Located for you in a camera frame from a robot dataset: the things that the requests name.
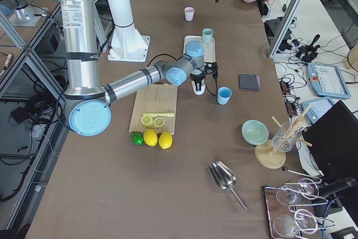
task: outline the cup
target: cup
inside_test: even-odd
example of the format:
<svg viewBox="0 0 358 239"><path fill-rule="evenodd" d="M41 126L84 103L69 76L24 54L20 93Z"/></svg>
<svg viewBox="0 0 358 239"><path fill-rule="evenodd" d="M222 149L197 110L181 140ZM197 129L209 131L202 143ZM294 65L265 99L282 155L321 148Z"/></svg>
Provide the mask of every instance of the cup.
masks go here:
<svg viewBox="0 0 358 239"><path fill-rule="evenodd" d="M195 9L192 7L186 7L184 9L184 13L185 13L185 20L190 22L192 21L193 17L194 17L194 11Z"/></svg>
<svg viewBox="0 0 358 239"><path fill-rule="evenodd" d="M218 103L225 105L232 95L232 91L228 87L221 87L218 89Z"/></svg>
<svg viewBox="0 0 358 239"><path fill-rule="evenodd" d="M213 40L213 29L205 28L202 30L202 41L203 43L209 44Z"/></svg>

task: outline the warning label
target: warning label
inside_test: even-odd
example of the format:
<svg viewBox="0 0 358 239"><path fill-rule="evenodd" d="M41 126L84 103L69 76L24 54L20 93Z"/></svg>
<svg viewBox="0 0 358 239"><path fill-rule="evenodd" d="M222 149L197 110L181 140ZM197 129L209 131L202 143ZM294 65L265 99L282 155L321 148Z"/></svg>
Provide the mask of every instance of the warning label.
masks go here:
<svg viewBox="0 0 358 239"><path fill-rule="evenodd" d="M64 4L61 10L64 29L84 28L82 5Z"/></svg>

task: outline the blue cable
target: blue cable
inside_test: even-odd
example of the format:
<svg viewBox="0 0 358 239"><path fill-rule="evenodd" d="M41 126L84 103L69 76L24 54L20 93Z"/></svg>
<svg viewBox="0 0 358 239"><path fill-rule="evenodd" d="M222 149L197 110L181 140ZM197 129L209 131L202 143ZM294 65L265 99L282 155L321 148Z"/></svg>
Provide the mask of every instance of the blue cable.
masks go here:
<svg viewBox="0 0 358 239"><path fill-rule="evenodd" d="M323 218L326 218L329 208L338 198L340 197L337 196L332 201L330 201L330 203L327 205L326 209L324 210ZM324 239L324 229L322 229L322 239Z"/></svg>

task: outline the round wooden object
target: round wooden object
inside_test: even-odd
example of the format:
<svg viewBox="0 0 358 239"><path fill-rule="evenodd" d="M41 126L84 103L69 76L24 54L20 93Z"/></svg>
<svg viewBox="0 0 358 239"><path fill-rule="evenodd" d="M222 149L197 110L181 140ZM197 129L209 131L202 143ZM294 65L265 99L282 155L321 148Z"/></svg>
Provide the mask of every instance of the round wooden object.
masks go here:
<svg viewBox="0 0 358 239"><path fill-rule="evenodd" d="M286 161L286 153L277 151L272 140L255 147L255 156L263 166L271 169L280 168Z"/></svg>

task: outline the scoop handle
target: scoop handle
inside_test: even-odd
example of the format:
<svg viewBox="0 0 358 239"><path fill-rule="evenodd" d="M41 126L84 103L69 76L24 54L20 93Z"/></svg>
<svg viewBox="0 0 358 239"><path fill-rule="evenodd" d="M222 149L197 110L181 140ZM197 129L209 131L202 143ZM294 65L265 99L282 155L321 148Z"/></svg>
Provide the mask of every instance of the scoop handle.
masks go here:
<svg viewBox="0 0 358 239"><path fill-rule="evenodd" d="M234 188L231 189L232 194L235 196L235 198L237 199L237 201L239 202L239 204L242 206L242 208L244 210L246 210L248 207L245 204L245 202L243 201L243 199L240 197L240 195L238 195L238 193L235 191Z"/></svg>

